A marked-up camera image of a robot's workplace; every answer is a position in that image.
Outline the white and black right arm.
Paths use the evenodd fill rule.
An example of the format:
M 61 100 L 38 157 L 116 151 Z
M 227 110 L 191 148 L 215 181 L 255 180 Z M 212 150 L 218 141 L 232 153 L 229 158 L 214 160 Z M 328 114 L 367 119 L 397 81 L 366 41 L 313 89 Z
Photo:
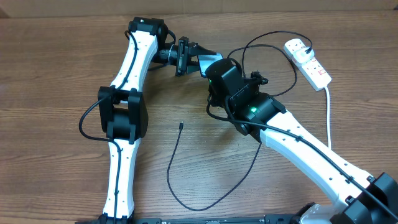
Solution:
M 282 154 L 330 200 L 330 206 L 308 204 L 292 223 L 397 223 L 397 182 L 352 165 L 310 134 L 282 103 L 260 92 L 264 77 L 243 77 L 233 58 L 213 62 L 205 76 L 209 105 L 222 107 L 225 121 Z

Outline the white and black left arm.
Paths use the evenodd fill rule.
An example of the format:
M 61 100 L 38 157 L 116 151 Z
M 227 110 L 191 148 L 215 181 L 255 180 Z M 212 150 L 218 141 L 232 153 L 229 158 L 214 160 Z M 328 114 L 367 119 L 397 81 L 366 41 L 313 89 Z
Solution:
M 151 62 L 173 65 L 178 76 L 207 67 L 220 53 L 188 38 L 167 42 L 172 32 L 162 19 L 135 17 L 128 26 L 129 41 L 123 64 L 110 86 L 98 92 L 102 130 L 109 144 L 108 196 L 98 223 L 132 223 L 133 182 L 136 156 L 148 127 L 143 86 Z

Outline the blue Galaxy smartphone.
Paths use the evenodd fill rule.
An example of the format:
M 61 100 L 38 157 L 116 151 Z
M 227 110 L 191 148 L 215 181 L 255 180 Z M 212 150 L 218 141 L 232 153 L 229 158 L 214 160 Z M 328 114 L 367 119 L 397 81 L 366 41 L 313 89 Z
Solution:
M 223 56 L 220 53 L 216 53 L 215 55 L 199 55 L 198 63 L 200 69 L 200 75 L 203 78 L 206 78 L 206 69 L 216 61 L 223 59 Z

